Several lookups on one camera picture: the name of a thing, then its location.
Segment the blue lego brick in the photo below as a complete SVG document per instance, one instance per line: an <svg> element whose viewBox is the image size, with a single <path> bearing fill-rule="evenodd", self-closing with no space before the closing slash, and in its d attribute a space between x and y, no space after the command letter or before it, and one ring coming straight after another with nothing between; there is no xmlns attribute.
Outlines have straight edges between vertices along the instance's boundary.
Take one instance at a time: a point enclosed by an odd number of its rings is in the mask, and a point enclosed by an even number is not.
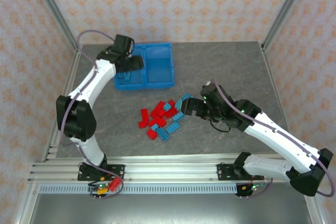
<svg viewBox="0 0 336 224"><path fill-rule="evenodd" d="M181 106L182 106L182 100L179 99L179 100L177 101L177 103L175 104L175 108L176 108L177 110L181 110Z"/></svg>
<svg viewBox="0 0 336 224"><path fill-rule="evenodd" d="M131 72L127 72L125 75L125 80L130 80L131 78Z"/></svg>
<svg viewBox="0 0 336 224"><path fill-rule="evenodd" d="M169 125L166 130L169 134L172 134L174 131L176 131L180 125L177 122L173 122L171 125Z"/></svg>
<svg viewBox="0 0 336 224"><path fill-rule="evenodd" d="M169 138L169 136L167 135L167 133L164 131L164 129L162 128L158 128L156 130L157 134L159 135L159 137L161 138L162 141L166 142Z"/></svg>
<svg viewBox="0 0 336 224"><path fill-rule="evenodd" d="M151 129L152 129L153 131L157 131L158 128L159 128L159 126L158 126L157 124L154 124L154 125L151 127Z"/></svg>
<svg viewBox="0 0 336 224"><path fill-rule="evenodd" d="M180 111L178 114L173 116L173 120L177 122L178 120L182 119L184 117L184 114Z"/></svg>
<svg viewBox="0 0 336 224"><path fill-rule="evenodd" d="M184 101L187 98L193 97L191 94L185 93L184 96L182 96L181 100Z"/></svg>
<svg viewBox="0 0 336 224"><path fill-rule="evenodd" d="M166 104L163 106L164 111L168 111L170 108L171 108L171 105L170 105L169 103L166 103Z"/></svg>

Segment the toy brick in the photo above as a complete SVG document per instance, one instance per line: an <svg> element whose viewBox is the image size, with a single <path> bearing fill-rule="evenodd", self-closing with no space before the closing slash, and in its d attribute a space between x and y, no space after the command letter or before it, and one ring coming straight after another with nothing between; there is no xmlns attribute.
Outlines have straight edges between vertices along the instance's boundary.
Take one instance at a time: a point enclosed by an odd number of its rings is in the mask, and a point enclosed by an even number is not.
<svg viewBox="0 0 336 224"><path fill-rule="evenodd" d="M139 122L138 125L139 125L139 128L143 129L148 125L148 122Z"/></svg>
<svg viewBox="0 0 336 224"><path fill-rule="evenodd" d="M182 96L181 100L184 101L187 98L193 97L191 94L185 93L184 96Z"/></svg>
<svg viewBox="0 0 336 224"><path fill-rule="evenodd" d="M110 191L115 191L117 188L118 188L118 186L121 184L121 181L120 181L120 179L118 179L118 178L114 178L113 180L112 180L112 182L110 183L110 185L109 185L109 190Z"/></svg>
<svg viewBox="0 0 336 224"><path fill-rule="evenodd" d="M175 108L176 108L177 110L181 110L181 106L182 106L182 100L179 99L179 100L177 101L177 103L175 104Z"/></svg>
<svg viewBox="0 0 336 224"><path fill-rule="evenodd" d="M181 120L184 117L184 114L180 111L176 115L173 116L173 120L177 122L178 120Z"/></svg>
<svg viewBox="0 0 336 224"><path fill-rule="evenodd" d="M165 113L166 113L166 111L163 109L158 113L158 116L162 118L162 117L164 117Z"/></svg>
<svg viewBox="0 0 336 224"><path fill-rule="evenodd" d="M166 103L164 106L163 106L163 109L164 111L168 111L172 106L169 104L169 103Z"/></svg>
<svg viewBox="0 0 336 224"><path fill-rule="evenodd" d="M153 118L157 117L157 114L163 109L164 105L165 105L165 102L160 101L155 107L155 109L151 112L150 116Z"/></svg>
<svg viewBox="0 0 336 224"><path fill-rule="evenodd" d="M158 120L160 120L160 117L157 116L157 117L154 118L152 121L149 121L148 126L149 126L149 127L152 127L155 123L158 122Z"/></svg>
<svg viewBox="0 0 336 224"><path fill-rule="evenodd" d="M156 137L158 136L158 134L157 134L155 131L153 131L152 129L149 129L149 130L147 131L147 136L148 136L151 140L155 140Z"/></svg>
<svg viewBox="0 0 336 224"><path fill-rule="evenodd" d="M165 117L167 119L173 117L176 113L178 112L178 110L175 107L171 107L166 113L165 113Z"/></svg>
<svg viewBox="0 0 336 224"><path fill-rule="evenodd" d="M156 132L157 132L157 134L159 135L159 137L161 138L162 141L166 142L169 139L169 136L164 131L164 129L158 128L158 130Z"/></svg>
<svg viewBox="0 0 336 224"><path fill-rule="evenodd" d="M149 116L148 116L148 110L147 109L142 109L141 110L141 116L142 116L142 122L147 122L149 121Z"/></svg>
<svg viewBox="0 0 336 224"><path fill-rule="evenodd" d="M169 134L172 134L174 131L176 131L178 128L180 127L180 125L177 122L172 123L171 125L169 125L166 130Z"/></svg>
<svg viewBox="0 0 336 224"><path fill-rule="evenodd" d="M131 77L131 72L127 72L127 74L125 75L125 80L129 80Z"/></svg>
<svg viewBox="0 0 336 224"><path fill-rule="evenodd" d="M152 129L153 131L156 131L158 128L159 128L159 126L158 126L157 124L154 124L154 125L151 127L151 129Z"/></svg>
<svg viewBox="0 0 336 224"><path fill-rule="evenodd" d="M156 123L159 127L164 127L167 124L166 120L163 118L159 118Z"/></svg>
<svg viewBox="0 0 336 224"><path fill-rule="evenodd" d="M168 102L168 104L172 107L172 106L175 105L175 102L174 102L174 100L170 100L170 101Z"/></svg>

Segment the metal frame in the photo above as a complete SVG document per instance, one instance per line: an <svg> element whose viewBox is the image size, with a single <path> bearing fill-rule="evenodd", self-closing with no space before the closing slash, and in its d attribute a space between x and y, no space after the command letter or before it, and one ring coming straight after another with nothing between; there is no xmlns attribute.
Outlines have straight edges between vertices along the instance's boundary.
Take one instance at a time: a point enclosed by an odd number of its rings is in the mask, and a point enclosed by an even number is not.
<svg viewBox="0 0 336 224"><path fill-rule="evenodd" d="M271 68L269 66L269 62L268 62L268 59L267 59L267 54L266 54L265 50L262 48L261 45L260 45L260 50L261 50L261 54L262 54L264 62L265 62L265 66L266 66L266 69L267 69L267 72L268 72L268 75L269 75L269 79L271 80L271 83L272 83L272 87L273 87L274 94L275 94L275 97L276 97L278 105L279 105L279 109L280 109L282 119L284 120L286 130L288 130L289 128L288 128L288 124L286 122L285 113L283 112L283 109L282 109L282 106L281 106L279 93L278 93L277 87L276 87L275 82L274 82L274 78L273 78L273 75L272 75L272 72L271 72Z"/></svg>
<svg viewBox="0 0 336 224"><path fill-rule="evenodd" d="M52 15L54 16L59 28L63 32L69 45L75 50L77 49L76 40L73 36L67 22L65 21L61 11L59 10L55 0L45 0L47 6L49 7Z"/></svg>
<svg viewBox="0 0 336 224"><path fill-rule="evenodd" d="M76 76L76 72L77 72L79 58L80 58L80 52L75 50L73 55L72 55L72 62L71 62L71 65L68 69L66 82L65 82L64 87L63 87L62 95L67 95L72 90L73 82L75 80L75 76ZM42 162L46 161L47 155L49 153L49 149L52 146L55 146L55 145L58 146L59 140L60 140L60 133L59 133L59 130L57 128L57 121L55 119L53 127L50 131L48 144L45 146L45 149L44 149L44 155L41 159Z"/></svg>
<svg viewBox="0 0 336 224"><path fill-rule="evenodd" d="M57 24L60 26L68 43L77 50L76 40L63 18L55 0L45 0ZM273 89L284 117L278 92L274 80L272 78L269 64L267 61L266 50L271 44L284 22L286 16L290 12L295 0L286 0L279 15L273 23L265 41L261 44L262 55L269 73ZM79 52L75 51L73 61L69 67L67 81L64 86L63 94L68 94L73 86L76 70L79 62ZM15 223L30 223L33 216L36 200L39 194L41 184L58 183L58 184L78 184L85 183L77 181L78 164L82 162L81 158L56 158L59 131L55 121L50 133L50 141L45 148L45 155L42 159L43 163L34 163L29 175L28 184L23 194L23 199L19 207ZM216 174L216 164L225 162L233 163L238 154L202 154L202 155L173 155L173 156L132 156L132 157L111 157L108 158L109 163L126 164L125 173L126 184L230 184L235 181L219 182ZM276 153L258 154L264 158L283 159ZM328 223L324 212L319 208L320 204L316 197L305 197L308 210L312 219L312 223Z"/></svg>
<svg viewBox="0 0 336 224"><path fill-rule="evenodd" d="M273 39L277 35L278 31L287 15L289 14L291 8L293 7L295 0L285 0L278 16L276 17L271 29L269 30L264 42L262 43L263 50L267 50Z"/></svg>

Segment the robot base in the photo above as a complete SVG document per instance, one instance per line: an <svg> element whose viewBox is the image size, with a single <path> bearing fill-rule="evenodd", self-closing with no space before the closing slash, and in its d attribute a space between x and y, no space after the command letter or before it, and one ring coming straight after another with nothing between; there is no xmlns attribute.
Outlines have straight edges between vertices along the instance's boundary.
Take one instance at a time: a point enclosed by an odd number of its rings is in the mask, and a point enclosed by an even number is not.
<svg viewBox="0 0 336 224"><path fill-rule="evenodd" d="M105 170L109 170L124 179L125 165L108 165L105 156L99 167ZM86 163L80 163L78 168L78 181L99 181L101 177L105 177L107 180L115 178L114 176L97 170L93 166Z"/></svg>

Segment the red lego brick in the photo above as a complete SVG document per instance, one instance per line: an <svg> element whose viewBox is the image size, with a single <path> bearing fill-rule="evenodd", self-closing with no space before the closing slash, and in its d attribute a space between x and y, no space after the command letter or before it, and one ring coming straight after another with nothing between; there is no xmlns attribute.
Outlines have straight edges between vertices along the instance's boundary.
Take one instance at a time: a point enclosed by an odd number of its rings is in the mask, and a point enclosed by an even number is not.
<svg viewBox="0 0 336 224"><path fill-rule="evenodd" d="M148 122L139 122L138 125L139 125L139 128L143 129L148 125Z"/></svg>
<svg viewBox="0 0 336 224"><path fill-rule="evenodd" d="M165 117L167 119L172 118L174 115L176 115L178 113L178 110L175 107L171 107L166 113L165 113Z"/></svg>
<svg viewBox="0 0 336 224"><path fill-rule="evenodd" d="M109 184L109 190L110 191L115 191L117 188L118 188L118 186L121 184L121 181L120 181L120 179L118 179L118 178L114 178L113 180L112 180L112 182Z"/></svg>
<svg viewBox="0 0 336 224"><path fill-rule="evenodd" d="M164 110L161 110L161 111L158 113L158 116L162 118L162 117L164 117L165 113L166 113L166 112L165 112Z"/></svg>
<svg viewBox="0 0 336 224"><path fill-rule="evenodd" d="M158 136L158 134L157 134L155 131L153 131L152 129L149 129L149 130L147 131L147 136L148 136L151 140L155 140L156 137Z"/></svg>
<svg viewBox="0 0 336 224"><path fill-rule="evenodd" d="M174 106L175 106L175 102L174 102L174 100L170 100L168 103L169 103L169 105L170 105L171 107L174 107Z"/></svg>
<svg viewBox="0 0 336 224"><path fill-rule="evenodd" d="M158 120L160 120L160 117L157 116L152 121L149 121L148 126L152 127L155 123L157 124Z"/></svg>
<svg viewBox="0 0 336 224"><path fill-rule="evenodd" d="M157 121L156 121L156 124L159 126L159 127L165 127L165 125L167 124L166 120L163 119L163 118L159 118Z"/></svg>
<svg viewBox="0 0 336 224"><path fill-rule="evenodd" d="M149 121L149 116L148 116L148 110L147 109L142 109L141 110L141 116L142 116L142 122L147 122Z"/></svg>
<svg viewBox="0 0 336 224"><path fill-rule="evenodd" d="M157 117L158 113L163 109L164 105L165 105L165 102L160 101L155 107L155 109L151 112L150 116L153 118Z"/></svg>

